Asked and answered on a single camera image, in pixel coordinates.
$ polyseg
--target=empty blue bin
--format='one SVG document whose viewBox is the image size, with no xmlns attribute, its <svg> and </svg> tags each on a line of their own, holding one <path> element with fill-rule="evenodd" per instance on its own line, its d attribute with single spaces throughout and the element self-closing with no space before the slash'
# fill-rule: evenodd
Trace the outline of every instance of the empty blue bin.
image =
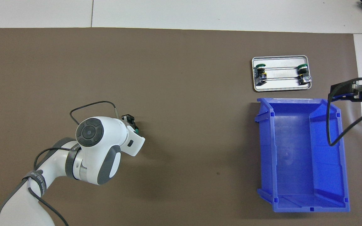
<svg viewBox="0 0 362 226">
<path fill-rule="evenodd" d="M 343 139 L 326 139 L 324 99 L 260 98 L 261 198 L 274 212 L 349 212 Z M 332 140 L 342 132 L 331 105 Z"/>
</svg>

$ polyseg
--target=silver tray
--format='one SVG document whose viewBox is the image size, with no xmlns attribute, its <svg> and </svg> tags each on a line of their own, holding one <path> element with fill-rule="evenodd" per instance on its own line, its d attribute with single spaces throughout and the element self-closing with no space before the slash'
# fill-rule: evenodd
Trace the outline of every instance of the silver tray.
<svg viewBox="0 0 362 226">
<path fill-rule="evenodd" d="M 255 82 L 257 74 L 255 66 L 264 63 L 266 64 L 265 72 L 267 82 L 258 86 Z M 300 64 L 307 63 L 308 58 L 304 55 L 300 56 L 269 56 L 269 57 L 254 57 L 252 59 L 252 78 L 253 86 L 257 92 L 265 91 L 283 91 L 283 90 L 306 90 L 311 88 L 312 83 L 300 85 L 297 78 L 296 67 Z"/>
</svg>

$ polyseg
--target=green ring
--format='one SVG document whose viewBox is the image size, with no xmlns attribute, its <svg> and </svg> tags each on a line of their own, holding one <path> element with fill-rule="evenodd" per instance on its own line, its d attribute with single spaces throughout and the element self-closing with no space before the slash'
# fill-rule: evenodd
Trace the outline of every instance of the green ring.
<svg viewBox="0 0 362 226">
<path fill-rule="evenodd" d="M 300 64 L 300 65 L 297 66 L 297 69 L 300 69 L 300 67 L 304 67 L 304 66 L 308 67 L 308 64 L 307 63 Z"/>
</svg>

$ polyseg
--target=black cable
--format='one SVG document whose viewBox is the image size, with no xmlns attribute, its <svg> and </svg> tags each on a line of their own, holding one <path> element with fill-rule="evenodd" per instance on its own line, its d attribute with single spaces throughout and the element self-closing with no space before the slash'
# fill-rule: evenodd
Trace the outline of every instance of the black cable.
<svg viewBox="0 0 362 226">
<path fill-rule="evenodd" d="M 346 82 L 340 83 L 338 86 L 336 86 L 331 93 L 329 93 L 328 96 L 328 103 L 326 106 L 326 137 L 328 140 L 328 144 L 329 146 L 334 146 L 351 128 L 353 128 L 355 125 L 357 125 L 359 122 L 362 121 L 362 116 L 360 118 L 358 118 L 357 120 L 355 120 L 352 124 L 350 124 L 341 134 L 339 134 L 339 136 L 336 138 L 335 141 L 333 141 L 331 143 L 331 139 L 330 139 L 330 133 L 329 133 L 329 118 L 330 118 L 330 106 L 331 106 L 331 102 L 333 99 L 333 96 L 335 96 L 336 92 L 343 86 L 345 86 L 347 83 L 353 83 L 356 81 L 362 81 L 362 78 L 354 78 L 354 79 L 350 79 Z"/>
<path fill-rule="evenodd" d="M 50 204 L 48 204 L 46 201 L 44 201 L 42 198 L 40 198 L 39 196 L 36 195 L 36 193 L 34 193 L 32 191 L 32 189 L 30 187 L 27 188 L 27 190 L 30 192 L 30 194 L 35 197 L 37 200 L 39 200 L 42 204 L 44 204 L 46 207 L 48 207 L 50 210 L 52 210 L 52 212 L 54 212 L 61 220 L 62 222 L 66 225 L 69 226 L 68 222 L 66 222 L 66 220 L 64 219 L 64 217 L 56 210 L 54 209 L 52 206 L 50 206 Z"/>
<path fill-rule="evenodd" d="M 46 151 L 50 151 L 50 150 L 66 150 L 66 151 L 69 151 L 70 149 L 68 149 L 68 148 L 62 148 L 62 147 L 57 147 L 57 148 L 48 148 L 48 149 L 43 150 L 42 152 L 40 152 L 40 153 L 36 156 L 36 159 L 34 160 L 34 163 L 33 163 L 33 169 L 34 169 L 34 170 L 37 170 L 37 169 L 36 169 L 36 166 L 37 166 L 37 161 L 38 161 L 39 157 L 40 157 L 43 153 L 45 153 Z"/>
<path fill-rule="evenodd" d="M 88 104 L 88 105 L 84 105 L 84 106 L 81 106 L 81 107 L 77 107 L 77 108 L 75 108 L 75 109 L 73 109 L 73 110 L 71 110 L 71 111 L 69 112 L 69 116 L 72 118 L 72 120 L 74 120 L 74 121 L 76 122 L 76 124 L 79 125 L 79 122 L 72 116 L 72 112 L 74 112 L 74 111 L 76 111 L 76 110 L 79 110 L 79 109 L 81 109 L 81 108 L 88 107 L 88 106 L 95 105 L 95 104 L 99 104 L 99 103 L 109 103 L 109 104 L 111 104 L 111 105 L 114 107 L 115 115 L 116 115 L 117 118 L 119 119 L 119 117 L 118 117 L 118 112 L 117 112 L 117 108 L 115 107 L 115 104 L 112 103 L 112 102 L 110 102 L 110 101 L 106 101 L 106 100 L 94 102 L 94 103 L 91 103 L 91 104 Z"/>
</svg>

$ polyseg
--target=brown mat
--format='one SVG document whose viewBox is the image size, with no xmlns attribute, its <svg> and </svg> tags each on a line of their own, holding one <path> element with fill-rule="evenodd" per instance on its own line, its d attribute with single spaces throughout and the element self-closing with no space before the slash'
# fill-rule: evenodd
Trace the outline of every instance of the brown mat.
<svg viewBox="0 0 362 226">
<path fill-rule="evenodd" d="M 253 91 L 253 57 L 302 54 L 310 90 Z M 362 225 L 361 125 L 345 137 L 351 212 L 274 213 L 256 192 L 256 99 L 326 98 L 354 77 L 350 34 L 0 29 L 0 205 L 41 150 L 74 137 L 71 109 L 111 100 L 146 142 L 104 186 L 52 184 L 44 198 L 70 225 Z M 345 126 L 360 116 L 360 104 L 337 105 Z M 75 116 L 114 114 L 102 105 Z"/>
</svg>

